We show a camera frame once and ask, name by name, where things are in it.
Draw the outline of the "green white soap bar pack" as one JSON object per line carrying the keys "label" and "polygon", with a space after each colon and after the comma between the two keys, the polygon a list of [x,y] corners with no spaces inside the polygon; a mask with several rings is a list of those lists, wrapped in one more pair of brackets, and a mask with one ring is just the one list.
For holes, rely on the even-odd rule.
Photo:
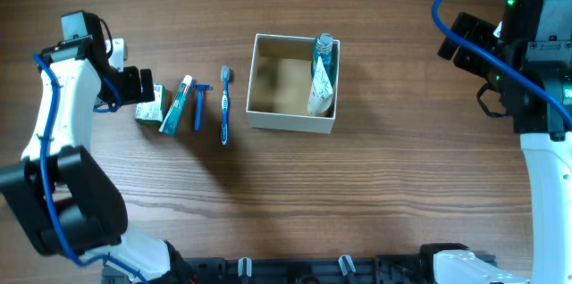
{"label": "green white soap bar pack", "polygon": [[163,85],[154,85],[155,99],[150,102],[140,103],[136,106],[135,120],[141,124],[161,124],[164,120],[164,105],[166,100],[166,88]]}

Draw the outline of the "teal white toothpaste tube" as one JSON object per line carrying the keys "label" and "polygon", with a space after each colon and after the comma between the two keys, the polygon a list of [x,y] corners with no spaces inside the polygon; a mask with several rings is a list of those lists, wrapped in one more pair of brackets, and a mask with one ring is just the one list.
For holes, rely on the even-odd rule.
{"label": "teal white toothpaste tube", "polygon": [[174,96],[172,105],[167,112],[159,131],[170,136],[174,136],[181,120],[184,105],[186,103],[189,92],[191,91],[193,78],[186,75]]}

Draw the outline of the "blue disposable razor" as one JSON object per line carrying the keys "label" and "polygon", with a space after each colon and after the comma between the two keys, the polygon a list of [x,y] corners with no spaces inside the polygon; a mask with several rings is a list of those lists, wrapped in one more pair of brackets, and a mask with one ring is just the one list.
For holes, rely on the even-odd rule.
{"label": "blue disposable razor", "polygon": [[208,84],[194,84],[192,86],[192,89],[197,92],[194,130],[200,131],[202,112],[203,112],[203,104],[204,104],[204,94],[206,91],[211,90],[212,87]]}

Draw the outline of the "blue mouthwash bottle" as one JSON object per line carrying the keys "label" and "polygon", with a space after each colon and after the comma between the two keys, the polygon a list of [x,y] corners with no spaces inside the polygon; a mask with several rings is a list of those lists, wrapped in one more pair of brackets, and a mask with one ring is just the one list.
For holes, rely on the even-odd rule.
{"label": "blue mouthwash bottle", "polygon": [[311,76],[315,75],[318,59],[321,58],[328,78],[331,84],[334,85],[334,64],[332,49],[333,38],[329,33],[322,33],[315,38]]}

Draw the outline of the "white lotion tube green leaves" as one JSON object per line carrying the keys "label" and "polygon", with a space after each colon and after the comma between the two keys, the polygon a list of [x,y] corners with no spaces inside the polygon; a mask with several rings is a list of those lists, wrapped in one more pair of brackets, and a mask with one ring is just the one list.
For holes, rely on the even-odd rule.
{"label": "white lotion tube green leaves", "polygon": [[319,56],[315,64],[307,111],[312,116],[325,116],[332,105],[332,100],[332,83],[324,67],[322,57]]}

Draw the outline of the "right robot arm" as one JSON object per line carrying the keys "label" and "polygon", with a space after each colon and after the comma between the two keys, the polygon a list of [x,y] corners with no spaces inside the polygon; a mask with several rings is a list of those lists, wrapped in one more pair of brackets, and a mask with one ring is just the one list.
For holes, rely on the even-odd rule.
{"label": "right robot arm", "polygon": [[438,55],[484,79],[512,118],[528,172],[533,219],[533,283],[571,281],[571,0],[503,0],[494,25],[460,13]]}

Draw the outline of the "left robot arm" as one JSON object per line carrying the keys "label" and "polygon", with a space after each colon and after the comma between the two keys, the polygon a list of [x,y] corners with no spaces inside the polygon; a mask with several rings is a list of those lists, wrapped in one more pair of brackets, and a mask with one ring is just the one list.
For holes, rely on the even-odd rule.
{"label": "left robot arm", "polygon": [[34,55],[42,79],[37,122],[1,192],[35,250],[79,267],[120,271],[131,283],[194,283],[174,246],[130,224],[120,191],[90,153],[96,113],[155,98],[152,73],[126,66],[106,22],[83,10],[61,18],[63,38]]}

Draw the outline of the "blue white toothbrush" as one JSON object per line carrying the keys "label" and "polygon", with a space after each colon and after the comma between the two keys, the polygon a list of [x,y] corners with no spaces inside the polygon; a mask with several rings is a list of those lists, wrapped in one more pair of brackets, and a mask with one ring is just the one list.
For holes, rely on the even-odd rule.
{"label": "blue white toothbrush", "polygon": [[223,83],[223,96],[222,96],[222,127],[221,127],[221,142],[226,145],[228,142],[228,114],[229,114],[229,83],[231,80],[231,69],[224,65],[221,71],[221,81]]}

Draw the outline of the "white open cardboard box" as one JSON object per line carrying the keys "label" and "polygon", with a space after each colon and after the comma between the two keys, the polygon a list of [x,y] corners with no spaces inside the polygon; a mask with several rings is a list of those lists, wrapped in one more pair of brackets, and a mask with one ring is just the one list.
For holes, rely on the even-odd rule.
{"label": "white open cardboard box", "polygon": [[313,38],[257,34],[248,83],[246,114],[252,128],[329,134],[337,114],[339,80],[325,113],[311,115]]}

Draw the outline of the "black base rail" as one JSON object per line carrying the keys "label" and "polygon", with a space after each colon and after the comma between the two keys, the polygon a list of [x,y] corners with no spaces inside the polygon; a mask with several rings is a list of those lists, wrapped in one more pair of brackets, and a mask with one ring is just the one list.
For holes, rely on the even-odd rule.
{"label": "black base rail", "polygon": [[423,257],[377,255],[354,258],[353,268],[344,271],[337,258],[251,259],[239,266],[237,260],[190,258],[190,283],[199,284],[429,284],[433,272]]}

